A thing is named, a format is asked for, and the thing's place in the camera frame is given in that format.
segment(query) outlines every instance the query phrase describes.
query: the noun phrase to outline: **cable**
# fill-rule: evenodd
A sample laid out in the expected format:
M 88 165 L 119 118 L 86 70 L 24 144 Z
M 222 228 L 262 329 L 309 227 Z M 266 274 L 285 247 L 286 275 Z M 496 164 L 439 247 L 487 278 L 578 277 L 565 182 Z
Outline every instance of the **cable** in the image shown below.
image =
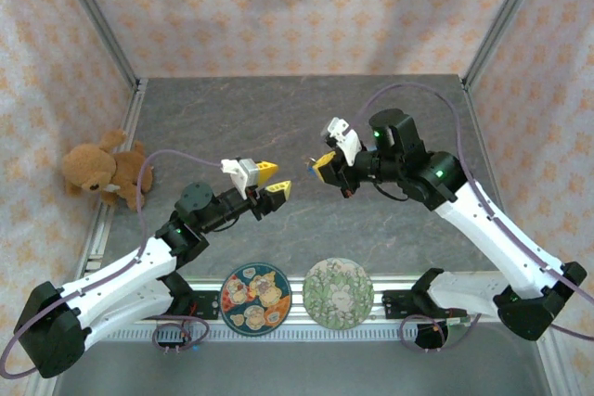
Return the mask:
M 458 159 L 460 161 L 460 166 L 462 167 L 462 171 L 464 171 L 464 174 L 466 175 L 466 178 L 469 182 L 469 185 L 472 188 L 472 191 L 474 192 L 474 195 L 477 197 L 477 199 L 481 202 L 481 204 L 483 205 L 484 209 L 486 210 L 486 212 L 489 214 L 489 216 L 491 217 L 492 221 L 497 225 L 497 227 L 528 257 L 530 258 L 533 262 L 535 262 L 541 269 L 543 269 L 544 271 L 547 271 L 550 275 L 552 275 L 557 281 L 562 282 L 564 285 L 566 285 L 568 288 L 570 288 L 573 292 L 575 292 L 576 294 L 578 294 L 579 296 L 581 296 L 582 298 L 586 299 L 590 304 L 594 305 L 594 297 L 592 297 L 590 294 L 588 294 L 585 290 L 583 290 L 580 287 L 577 287 L 574 283 L 572 283 L 570 280 L 566 279 L 565 277 L 563 277 L 561 274 L 557 273 L 557 271 L 554 271 L 546 262 L 544 262 L 542 259 L 540 259 L 540 257 L 538 257 L 530 248 L 528 248 L 526 245 L 524 245 L 524 243 L 513 233 L 513 231 L 511 231 L 511 229 L 509 229 L 493 212 L 493 209 L 491 208 L 491 206 L 489 206 L 489 203 L 487 202 L 487 199 L 485 198 L 485 196 L 481 193 L 481 191 L 479 190 L 478 186 L 476 185 L 476 180 L 474 179 L 474 177 L 471 174 L 471 171 L 468 167 L 468 164 L 466 163 L 466 160 L 464 158 L 464 153 L 462 150 L 462 131 L 461 131 L 461 125 L 460 125 L 460 118 L 458 115 L 458 112 L 456 111 L 456 107 L 454 106 L 454 104 L 447 99 L 446 97 L 444 97 L 443 95 L 441 95 L 437 90 L 424 85 L 422 83 L 393 83 L 391 85 L 387 85 L 385 87 L 383 87 L 380 91 L 378 91 L 375 95 L 373 95 L 370 99 L 368 99 L 368 101 L 363 105 L 363 107 L 357 112 L 357 114 L 355 115 L 355 117 L 353 118 L 353 124 L 351 125 L 351 127 L 355 126 L 355 124 L 357 124 L 363 114 L 365 113 L 365 111 L 375 102 L 377 101 L 381 96 L 383 96 L 385 93 L 389 92 L 390 90 L 397 90 L 400 88 L 404 88 L 404 87 L 413 87 L 413 88 L 417 88 L 419 90 L 423 90 L 425 92 L 431 93 L 432 95 L 438 97 L 439 99 L 441 99 L 443 102 L 445 102 L 445 104 L 449 107 L 450 111 L 452 112 L 452 115 L 454 116 L 454 123 L 456 125 L 456 151 L 458 152 Z M 589 341 L 594 341 L 594 338 L 591 336 L 587 336 L 585 334 L 580 334 L 577 333 L 575 331 L 572 331 L 570 329 L 567 328 L 561 328 L 560 326 L 553 326 L 553 328 L 568 334 L 570 336 L 574 336 L 576 338 L 579 339 L 583 339 L 583 340 L 589 340 Z
M 225 227 L 219 227 L 218 229 L 213 229 L 213 232 L 223 232 L 226 231 L 229 227 L 233 227 L 235 225 L 235 223 L 237 223 L 239 221 L 239 217 L 236 217 L 235 220 L 233 220 L 233 222 L 231 222 L 231 224 L 228 224 Z
M 159 342 L 157 341 L 157 336 L 159 335 L 159 331 L 167 326 L 173 326 L 175 328 L 178 328 L 183 334 L 185 334 L 187 336 L 188 339 L 190 339 L 189 343 L 187 343 L 181 347 L 175 347 L 175 350 L 177 352 L 185 351 L 185 350 L 189 350 L 189 349 L 193 348 L 194 346 L 201 343 L 204 339 L 206 339 L 206 336 L 208 336 L 208 333 L 211 332 L 211 328 L 206 323 L 206 321 L 200 319 L 199 317 L 195 317 L 195 316 L 190 316 L 190 315 L 156 315 L 156 316 L 150 317 L 150 319 L 154 319 L 154 320 L 183 320 L 183 321 L 189 321 L 189 322 L 194 321 L 194 322 L 200 322 L 206 328 L 204 330 L 204 332 L 196 340 L 192 340 L 192 336 L 191 336 L 189 330 L 187 328 L 185 328 L 183 325 L 168 323 L 168 324 L 163 324 L 163 325 L 157 326 L 157 328 L 155 328 L 155 330 L 152 333 L 151 341 L 152 341 L 152 344 L 155 346 L 155 348 L 157 348 L 158 350 L 164 351 L 164 352 L 168 352 L 169 348 L 162 347 L 161 345 L 159 345 Z
M 414 347 L 411 347 L 410 345 L 408 345 L 408 343 L 405 341 L 405 333 L 404 333 L 405 323 L 408 322 L 409 320 L 413 320 L 413 319 L 424 319 L 424 320 L 427 320 L 427 321 L 430 321 L 431 323 L 433 323 L 433 325 L 438 328 L 438 331 L 440 332 L 440 334 L 442 336 L 442 341 L 444 343 L 446 343 L 446 340 L 444 339 L 444 333 L 442 331 L 442 328 L 439 326 L 439 324 L 431 317 L 428 317 L 426 315 L 420 315 L 420 314 L 419 315 L 410 315 L 410 316 L 406 317 L 405 319 L 403 319 L 403 321 L 400 323 L 400 326 L 398 327 L 398 337 L 400 338 L 400 342 L 408 350 L 411 350 L 413 352 L 440 352 L 443 350 L 452 350 L 452 349 L 456 348 L 462 342 L 462 340 L 464 340 L 466 337 L 468 337 L 469 334 L 476 327 L 476 325 L 479 323 L 479 320 L 481 319 L 481 314 L 476 314 L 474 319 L 472 319 L 471 325 L 468 327 L 468 329 L 466 330 L 466 332 L 462 335 L 462 337 L 460 339 L 456 340 L 456 342 L 454 342 L 452 345 L 450 345 L 448 347 L 437 348 L 435 350 L 414 348 Z
M 578 333 L 576 331 L 572 331 L 571 329 L 563 328 L 562 326 L 558 326 L 555 324 L 551 324 L 551 326 L 553 329 L 556 329 L 557 331 L 561 331 L 562 333 L 565 333 L 565 334 L 569 334 L 570 336 L 573 336 L 574 338 L 587 340 L 588 342 L 594 342 L 594 337 L 592 337 L 592 336 L 587 336 L 586 334 Z
M 31 319 L 29 319 L 27 322 L 25 322 L 25 324 L 19 330 L 17 330 L 17 332 L 14 334 L 14 336 L 8 341 L 8 344 L 6 345 L 6 347 L 4 348 L 4 351 L 2 352 L 2 355 L 0 356 L 0 376 L 1 377 L 3 377 L 4 379 L 20 379 L 22 377 L 29 376 L 32 373 L 34 373 L 35 371 L 37 371 L 37 369 L 35 367 L 31 368 L 30 370 L 23 371 L 21 373 L 16 373 L 16 374 L 8 373 L 8 371 L 6 370 L 6 360 L 8 359 L 8 355 L 10 354 L 10 352 L 13 349 L 13 347 L 15 346 L 15 344 L 19 341 L 20 337 L 29 328 L 31 328 L 31 326 L 33 326 L 38 321 L 43 319 L 46 315 L 51 313 L 53 310 L 55 310 L 62 303 L 67 303 L 76 297 L 82 296 L 84 293 L 86 293 L 88 291 L 92 291 L 93 289 L 95 289 L 97 287 L 102 287 L 103 285 L 105 285 L 106 283 L 109 283 L 114 278 L 119 277 L 122 274 L 125 274 L 131 268 L 133 268 L 135 264 L 138 263 L 140 257 L 142 257 L 142 254 L 144 253 L 145 249 L 147 248 L 147 242 L 149 239 L 147 223 L 145 222 L 144 216 L 142 215 L 142 208 L 140 206 L 141 205 L 140 197 L 141 197 L 141 193 L 142 193 L 142 190 L 141 190 L 142 178 L 143 178 L 144 172 L 147 169 L 147 167 L 149 166 L 150 162 L 152 160 L 154 160 L 157 156 L 164 154 L 164 153 L 177 155 L 177 156 L 186 158 L 188 160 L 197 162 L 198 164 L 205 164 L 207 166 L 213 166 L 213 167 L 221 167 L 221 163 L 202 160 L 200 158 L 192 157 L 191 155 L 188 155 L 183 152 L 179 152 L 177 150 L 171 150 L 171 149 L 157 150 L 156 152 L 149 155 L 147 157 L 147 159 L 145 160 L 145 162 L 142 164 L 142 167 L 140 168 L 140 173 L 138 174 L 138 181 L 137 181 L 137 186 L 136 186 L 136 209 L 138 211 L 138 219 L 140 221 L 140 228 L 141 228 L 141 232 L 142 232 L 142 240 L 141 240 L 140 248 L 138 249 L 137 255 L 131 261 L 129 261 L 126 265 L 124 265 L 122 267 L 122 269 L 120 269 L 119 271 L 116 271 L 115 273 L 107 275 L 106 277 L 104 277 L 100 280 L 97 280 L 96 283 L 93 283 L 91 285 L 83 287 L 80 290 L 74 291 L 71 294 L 68 294 L 67 296 L 62 297 L 61 299 L 56 300 L 55 302 L 51 303 L 46 308 L 44 308 L 42 311 L 40 311 L 38 314 L 33 316 Z
M 198 310 L 198 304 L 196 302 L 194 302 L 194 303 L 192 303 L 192 307 L 189 309 L 188 315 L 194 315 L 196 313 L 196 310 Z M 185 324 L 186 324 L 186 321 L 183 321 L 181 323 L 181 326 L 184 326 Z
M 373 184 L 373 186 L 376 188 L 376 190 L 377 190 L 378 192 L 380 192 L 382 195 L 384 195 L 385 197 L 387 197 L 387 198 L 389 198 L 389 199 L 393 199 L 394 201 L 402 201 L 402 202 L 404 202 L 404 201 L 408 201 L 408 197 L 406 197 L 406 198 L 399 198 L 399 197 L 395 197 L 394 195 L 392 195 L 392 194 L 389 194 L 388 192 L 386 192 L 385 190 L 383 190 L 383 189 L 380 187 L 380 185 L 378 185 L 377 183 L 375 183 L 375 182 L 374 182 L 374 183 L 372 183 L 372 184 Z

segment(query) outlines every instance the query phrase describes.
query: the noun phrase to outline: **decorated plate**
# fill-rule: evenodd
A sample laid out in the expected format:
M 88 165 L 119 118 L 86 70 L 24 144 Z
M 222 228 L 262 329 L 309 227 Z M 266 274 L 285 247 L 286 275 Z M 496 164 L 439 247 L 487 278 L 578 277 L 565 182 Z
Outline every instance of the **decorated plate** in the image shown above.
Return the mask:
M 233 271 L 220 294 L 223 320 L 244 336 L 262 336 L 284 322 L 291 309 L 289 280 L 268 263 L 249 263 Z
M 326 259 L 305 276 L 303 305 L 307 313 L 326 328 L 352 328 L 371 312 L 373 284 L 357 263 Z

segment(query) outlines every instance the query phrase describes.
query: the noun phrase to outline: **black cable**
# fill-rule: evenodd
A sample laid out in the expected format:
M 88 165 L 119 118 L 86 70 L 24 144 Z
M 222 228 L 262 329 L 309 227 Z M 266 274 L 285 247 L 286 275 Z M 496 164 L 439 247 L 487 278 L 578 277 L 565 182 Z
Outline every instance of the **black cable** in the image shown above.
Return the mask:
M 218 229 L 213 229 L 213 232 L 223 232 L 226 231 L 229 227 L 232 227 L 235 223 L 239 221 L 239 217 L 237 217 L 231 224 L 228 224 L 225 227 L 219 227 Z
M 159 331 L 163 328 L 166 327 L 173 327 L 173 328 L 177 328 L 179 329 L 184 335 L 186 335 L 186 337 L 189 339 L 188 343 L 184 343 L 182 344 L 182 346 L 177 346 L 175 347 L 175 351 L 176 352 L 180 352 L 180 351 L 185 351 L 185 350 L 189 350 L 190 348 L 193 348 L 195 345 L 198 345 L 199 343 L 201 343 L 206 336 L 208 336 L 208 334 L 211 332 L 211 328 L 208 325 L 208 323 L 206 323 L 205 320 L 200 319 L 199 317 L 196 316 L 190 316 L 190 315 L 155 315 L 150 317 L 151 319 L 155 319 L 155 320 L 175 320 L 175 321 L 179 321 L 179 320 L 187 320 L 189 322 L 200 322 L 201 324 L 204 325 L 204 327 L 206 328 L 204 330 L 204 332 L 196 339 L 196 340 L 192 340 L 192 335 L 189 332 L 189 330 L 183 326 L 181 326 L 181 324 L 174 324 L 174 323 L 167 323 L 167 324 L 163 324 L 163 325 L 159 325 L 157 326 L 157 328 L 153 331 L 152 333 L 152 344 L 158 349 L 161 350 L 163 352 L 168 352 L 169 351 L 169 347 L 162 347 L 159 342 L 157 341 L 157 337 L 159 336 Z
M 377 183 L 372 183 L 373 186 L 377 189 L 378 192 L 380 192 L 382 195 L 384 195 L 385 197 L 389 198 L 389 199 L 393 199 L 394 201 L 408 201 L 408 197 L 406 198 L 399 198 L 399 197 L 395 197 L 392 194 L 389 194 L 388 192 L 386 192 L 385 190 L 383 190 Z

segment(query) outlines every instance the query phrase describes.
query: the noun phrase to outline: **blue patterned plate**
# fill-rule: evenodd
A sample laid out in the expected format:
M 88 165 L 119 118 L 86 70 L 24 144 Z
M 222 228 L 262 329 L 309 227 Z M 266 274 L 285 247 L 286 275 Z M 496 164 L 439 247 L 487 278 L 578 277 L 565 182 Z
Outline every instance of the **blue patterned plate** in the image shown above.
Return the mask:
M 262 336 L 287 318 L 291 286 L 272 264 L 248 263 L 227 278 L 219 300 L 227 326 L 243 336 Z

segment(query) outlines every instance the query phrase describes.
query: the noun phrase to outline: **teddy bear ear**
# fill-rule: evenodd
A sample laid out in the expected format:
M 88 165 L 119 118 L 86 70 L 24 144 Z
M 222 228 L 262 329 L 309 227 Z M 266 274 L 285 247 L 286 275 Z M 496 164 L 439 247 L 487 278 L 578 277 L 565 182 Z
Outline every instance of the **teddy bear ear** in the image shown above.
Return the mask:
M 66 195 L 69 197 L 78 197 L 82 192 L 83 190 L 78 185 L 66 180 Z
M 114 148 L 123 144 L 126 140 L 126 132 L 124 130 L 111 130 L 103 135 L 98 146 L 104 152 L 111 152 Z

